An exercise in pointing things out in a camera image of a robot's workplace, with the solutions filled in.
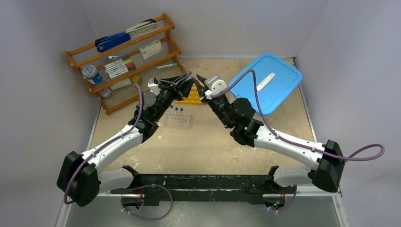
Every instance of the white box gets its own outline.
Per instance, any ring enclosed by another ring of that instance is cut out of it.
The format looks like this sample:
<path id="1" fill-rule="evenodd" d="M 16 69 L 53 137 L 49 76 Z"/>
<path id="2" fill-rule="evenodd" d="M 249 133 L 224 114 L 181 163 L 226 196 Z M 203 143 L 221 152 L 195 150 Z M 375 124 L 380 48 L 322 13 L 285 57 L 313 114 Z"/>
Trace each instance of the white box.
<path id="1" fill-rule="evenodd" d="M 131 80 L 128 78 L 128 79 L 123 79 L 122 81 L 118 81 L 117 83 L 111 85 L 110 88 L 112 90 L 116 90 L 116 89 L 131 85 L 131 84 L 132 84 Z"/>
<path id="2" fill-rule="evenodd" d="M 162 44 L 159 40 L 155 40 L 153 42 L 148 43 L 146 46 L 141 47 L 139 51 L 142 54 L 143 59 L 146 59 L 162 51 Z"/>

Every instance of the white label on lid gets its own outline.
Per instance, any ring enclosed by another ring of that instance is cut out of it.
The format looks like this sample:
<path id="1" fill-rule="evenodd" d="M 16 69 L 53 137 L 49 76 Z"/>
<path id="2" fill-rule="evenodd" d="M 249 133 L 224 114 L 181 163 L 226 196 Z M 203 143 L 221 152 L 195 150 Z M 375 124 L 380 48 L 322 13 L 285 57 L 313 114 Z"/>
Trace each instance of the white label on lid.
<path id="1" fill-rule="evenodd" d="M 266 86 L 266 85 L 271 81 L 271 79 L 273 79 L 273 77 L 274 77 L 275 75 L 276 75 L 276 74 L 272 72 L 271 74 L 269 74 L 268 76 L 266 76 L 266 78 L 265 78 L 264 80 L 262 80 L 262 82 L 256 87 L 256 89 L 257 89 L 258 91 L 262 90 L 262 89 L 264 88 L 264 86 Z"/>

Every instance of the orange wooden rack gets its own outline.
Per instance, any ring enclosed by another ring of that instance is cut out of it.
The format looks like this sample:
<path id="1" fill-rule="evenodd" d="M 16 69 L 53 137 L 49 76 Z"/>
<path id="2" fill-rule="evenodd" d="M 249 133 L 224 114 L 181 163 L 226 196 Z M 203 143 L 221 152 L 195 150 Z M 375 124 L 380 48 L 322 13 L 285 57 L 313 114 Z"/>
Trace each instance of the orange wooden rack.
<path id="1" fill-rule="evenodd" d="M 157 60 L 155 60 L 155 61 L 153 61 L 151 63 L 148 63 L 146 65 L 138 67 L 133 71 L 127 72 L 124 75 L 122 75 L 122 76 L 120 76 L 118 78 L 112 79 L 108 83 L 105 83 L 105 84 L 103 84 L 101 86 L 98 86 L 98 87 L 93 87 L 85 79 L 85 77 L 82 76 L 82 78 L 84 79 L 85 84 L 87 85 L 87 87 L 89 89 L 89 92 L 97 96 L 97 99 L 99 100 L 100 104 L 102 105 L 103 110 L 105 111 L 105 113 L 107 115 L 109 115 L 110 113 L 112 113 L 112 112 L 114 112 L 114 111 L 116 111 L 116 110 L 128 105 L 129 103 L 132 103 L 132 102 L 138 100 L 139 99 L 139 95 L 137 95 L 135 97 L 132 97 L 130 99 L 127 99 L 127 100 L 117 104 L 116 106 L 113 106 L 111 108 L 107 108 L 107 106 L 103 102 L 102 97 L 99 95 L 99 91 L 105 89 L 106 87 L 108 87 L 110 85 L 113 85 L 113 84 L 115 84 L 115 83 L 117 83 L 119 81 L 122 81 L 124 79 L 130 78 L 132 76 L 136 76 L 138 73 L 140 73 L 140 72 L 142 72 L 144 70 L 147 70 L 147 69 L 149 69 L 151 67 L 154 67 L 154 66 L 156 66 L 156 65 L 158 65 L 158 64 L 160 64 L 160 63 L 162 63 L 162 62 L 164 62 L 166 60 L 169 60 L 169 59 L 171 59 L 175 63 L 177 63 L 177 66 L 178 66 L 178 68 L 180 69 L 181 72 L 185 72 L 185 68 L 182 66 L 182 64 L 178 61 L 178 58 L 177 58 L 177 55 L 181 54 L 181 49 L 177 45 L 177 43 L 175 43 L 175 41 L 174 41 L 174 39 L 173 39 L 173 37 L 171 36 L 171 33 L 170 33 L 170 30 L 175 28 L 174 22 L 171 20 L 171 18 L 166 13 L 163 13 L 161 16 L 154 18 L 154 20 L 155 21 L 164 20 L 165 21 L 165 26 L 160 28 L 160 29 L 158 29 L 158 30 L 156 30 L 156 31 L 154 31 L 154 32 L 151 32 L 151 33 L 148 33 L 146 35 L 140 36 L 140 37 L 138 37 L 136 39 L 133 39 L 133 40 L 129 40 L 128 42 L 125 42 L 125 43 L 123 43 L 123 44 L 121 44 L 119 46 L 116 46 L 116 47 L 114 47 L 114 48 L 112 48 L 112 49 L 110 49 L 108 51 L 105 51 L 103 53 L 100 53 L 98 55 L 90 57 L 90 58 L 88 58 L 86 60 L 83 60 L 81 62 L 75 62 L 73 56 L 78 54 L 78 53 L 81 53 L 81 52 L 84 52 L 84 51 L 87 51 L 89 49 L 94 48 L 95 47 L 95 43 L 94 42 L 91 43 L 91 44 L 85 45 L 83 47 L 80 47 L 80 48 L 78 48 L 76 50 L 73 50 L 73 51 L 70 51 L 70 52 L 69 51 L 65 52 L 65 54 L 67 55 L 68 61 L 71 64 L 71 67 L 76 69 L 76 70 L 78 70 L 82 74 L 82 69 L 81 69 L 82 66 L 86 66 L 86 65 L 88 65 L 89 63 L 91 63 L 93 61 L 96 61 L 96 60 L 98 60 L 100 58 L 108 56 L 111 53 L 114 53 L 116 51 L 119 51 L 119 50 L 122 50 L 124 48 L 127 48 L 127 47 L 129 47 L 131 45 L 134 45 L 134 44 L 140 42 L 140 41 L 143 41 L 143 40 L 146 40 L 148 38 L 151 38 L 152 36 L 155 36 L 155 35 L 160 34 L 162 32 L 164 32 L 166 34 L 166 36 L 164 38 L 160 39 L 160 42 L 167 42 L 168 43 L 168 49 L 169 49 L 169 54 L 168 55 L 166 55 L 164 57 L 161 57 L 161 58 L 159 58 L 159 59 L 157 59 Z M 132 51 L 132 52 L 130 52 L 128 54 L 125 54 L 125 55 L 123 55 L 123 56 L 121 56 L 118 59 L 115 59 L 113 61 L 117 61 L 120 58 L 123 58 L 125 56 L 133 56 L 133 55 L 136 55 L 138 53 L 140 53 L 139 50 L 134 50 L 134 51 Z M 105 64 L 99 65 L 96 68 L 99 71 L 103 70 L 103 66 L 106 65 L 106 64 L 109 64 L 109 63 L 110 62 L 107 62 Z"/>

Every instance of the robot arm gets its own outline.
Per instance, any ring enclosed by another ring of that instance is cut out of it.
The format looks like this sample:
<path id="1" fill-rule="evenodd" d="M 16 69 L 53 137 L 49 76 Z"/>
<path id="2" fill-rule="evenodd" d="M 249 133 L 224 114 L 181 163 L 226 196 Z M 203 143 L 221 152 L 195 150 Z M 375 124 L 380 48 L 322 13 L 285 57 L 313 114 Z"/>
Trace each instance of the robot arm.
<path id="1" fill-rule="evenodd" d="M 230 135 L 235 141 L 241 145 L 273 150 L 304 164 L 295 167 L 273 166 L 270 174 L 274 183 L 280 187 L 313 183 L 327 192 L 338 191 L 345 162 L 314 151 L 324 148 L 324 151 L 328 153 L 342 156 L 336 142 L 329 140 L 326 144 L 322 144 L 306 141 L 272 129 L 276 134 L 274 135 L 269 128 L 263 126 L 261 121 L 253 119 L 256 111 L 248 99 L 238 98 L 229 103 L 225 95 L 216 97 L 227 88 L 226 83 L 218 75 L 209 79 L 197 75 L 197 78 L 205 85 L 194 80 L 201 101 L 210 106 L 225 128 L 233 129 Z M 295 142 L 297 145 L 287 143 L 280 137 Z M 299 144 L 312 149 L 300 147 Z"/>
<path id="2" fill-rule="evenodd" d="M 127 150 L 149 139 L 158 129 L 157 122 L 174 100 L 188 97 L 193 85 L 193 80 L 188 80 L 190 74 L 191 72 L 186 72 L 177 77 L 160 80 L 152 78 L 148 83 L 151 92 L 143 94 L 141 116 L 135 128 L 133 124 L 139 115 L 139 105 L 134 117 L 113 137 L 80 155 L 74 151 L 70 152 L 64 159 L 57 186 L 65 192 L 72 176 L 78 171 L 72 180 L 68 196 L 79 206 L 90 203 L 98 193 L 127 188 L 133 180 L 130 171 L 120 169 L 103 174 L 103 170 Z"/>

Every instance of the blue stapler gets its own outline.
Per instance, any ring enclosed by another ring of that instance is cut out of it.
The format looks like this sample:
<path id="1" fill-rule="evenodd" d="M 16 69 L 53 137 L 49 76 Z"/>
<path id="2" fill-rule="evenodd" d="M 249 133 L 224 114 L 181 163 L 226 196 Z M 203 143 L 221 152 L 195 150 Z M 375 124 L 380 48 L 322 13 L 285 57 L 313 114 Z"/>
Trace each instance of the blue stapler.
<path id="1" fill-rule="evenodd" d="M 102 53 L 130 40 L 130 35 L 126 32 L 117 33 L 95 40 L 98 52 Z"/>

